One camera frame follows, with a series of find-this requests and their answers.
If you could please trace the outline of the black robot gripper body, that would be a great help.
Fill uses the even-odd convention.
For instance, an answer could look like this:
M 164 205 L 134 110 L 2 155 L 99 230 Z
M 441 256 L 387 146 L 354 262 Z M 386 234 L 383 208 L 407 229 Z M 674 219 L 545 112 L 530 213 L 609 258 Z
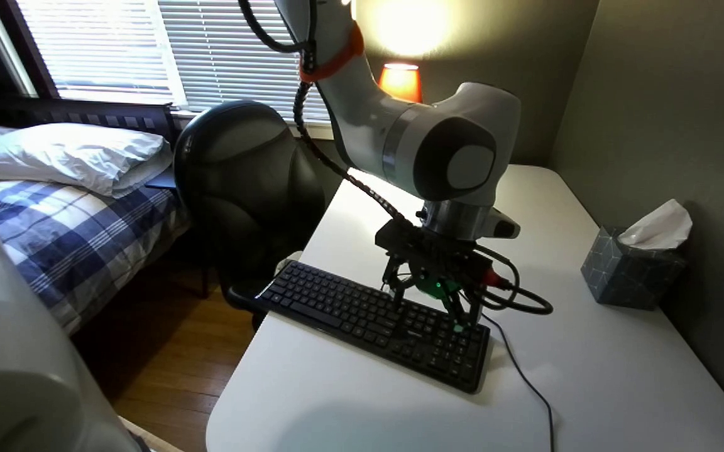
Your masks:
M 387 222 L 374 244 L 387 258 L 406 258 L 400 276 L 413 276 L 413 286 L 436 298 L 450 298 L 459 286 L 480 290 L 490 272 L 490 262 L 476 253 L 471 241 L 452 241 L 407 222 Z

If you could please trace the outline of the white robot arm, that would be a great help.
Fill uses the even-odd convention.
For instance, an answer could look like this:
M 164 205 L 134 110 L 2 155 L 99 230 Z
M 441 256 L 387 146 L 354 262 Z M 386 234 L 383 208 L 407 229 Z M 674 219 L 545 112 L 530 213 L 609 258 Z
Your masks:
M 496 212 L 496 185 L 514 155 L 520 100 L 508 91 L 461 84 L 432 106 L 397 100 L 373 77 L 366 43 L 343 0 L 274 0 L 303 48 L 303 84 L 318 86 L 343 159 L 425 200 L 421 224 L 391 204 L 374 244 L 391 256 L 383 282 L 402 298 L 418 286 L 467 327 L 483 307 L 490 262 L 483 237 L 516 237 Z

